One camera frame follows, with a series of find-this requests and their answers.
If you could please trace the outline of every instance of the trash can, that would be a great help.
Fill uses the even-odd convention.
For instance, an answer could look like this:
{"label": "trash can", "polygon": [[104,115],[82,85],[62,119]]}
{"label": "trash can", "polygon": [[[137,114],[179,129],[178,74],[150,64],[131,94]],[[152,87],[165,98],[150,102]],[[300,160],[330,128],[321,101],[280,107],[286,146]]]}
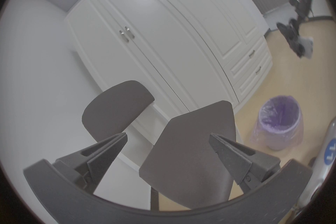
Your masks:
{"label": "trash can", "polygon": [[273,97],[260,108],[251,142],[279,151],[297,146],[302,140],[302,112],[292,96]]}

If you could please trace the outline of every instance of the floor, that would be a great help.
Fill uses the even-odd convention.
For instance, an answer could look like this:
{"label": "floor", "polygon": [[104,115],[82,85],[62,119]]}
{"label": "floor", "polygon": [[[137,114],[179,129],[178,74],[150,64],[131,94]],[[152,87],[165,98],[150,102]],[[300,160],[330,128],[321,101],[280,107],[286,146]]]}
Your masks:
{"label": "floor", "polygon": [[[302,36],[314,38],[311,60],[299,59],[279,31],[267,36],[273,67],[262,85],[246,105],[235,115],[244,144],[275,155],[284,165],[290,159],[304,164],[316,156],[330,121],[336,116],[336,23],[332,20],[307,22],[300,27]],[[304,120],[304,139],[291,150],[272,151],[251,144],[250,133],[258,110],[271,97],[291,95],[301,106]],[[242,194],[234,183],[230,199]],[[180,211],[187,208],[159,194],[161,211]]]}
{"label": "floor", "polygon": [[277,22],[281,22],[285,25],[288,24],[288,21],[291,18],[296,18],[297,14],[295,12],[295,7],[291,6],[290,3],[286,3],[281,7],[268,12],[264,15],[264,19],[267,22],[271,31],[277,30]]}

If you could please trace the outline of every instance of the white drawer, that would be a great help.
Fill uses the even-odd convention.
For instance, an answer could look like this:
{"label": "white drawer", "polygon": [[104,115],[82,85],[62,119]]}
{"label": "white drawer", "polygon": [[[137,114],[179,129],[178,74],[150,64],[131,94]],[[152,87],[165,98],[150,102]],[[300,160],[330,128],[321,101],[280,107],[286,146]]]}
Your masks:
{"label": "white drawer", "polygon": [[246,95],[252,90],[252,88],[262,77],[271,60],[272,57],[267,48],[252,65],[250,71],[246,72],[242,78],[233,86],[233,89],[240,102],[246,97]]}
{"label": "white drawer", "polygon": [[247,49],[241,51],[224,67],[230,83],[236,84],[266,50],[267,43],[264,36],[255,36],[247,45]]}

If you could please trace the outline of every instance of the cabinet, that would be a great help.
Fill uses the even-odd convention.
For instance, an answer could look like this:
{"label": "cabinet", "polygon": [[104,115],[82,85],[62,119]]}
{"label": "cabinet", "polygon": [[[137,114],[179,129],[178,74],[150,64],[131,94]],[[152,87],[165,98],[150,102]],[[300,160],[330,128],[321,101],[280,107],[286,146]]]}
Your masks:
{"label": "cabinet", "polygon": [[175,116],[220,100],[239,107],[271,64],[236,0],[81,0],[66,23],[103,90],[132,79],[152,93],[132,123],[152,144]]}

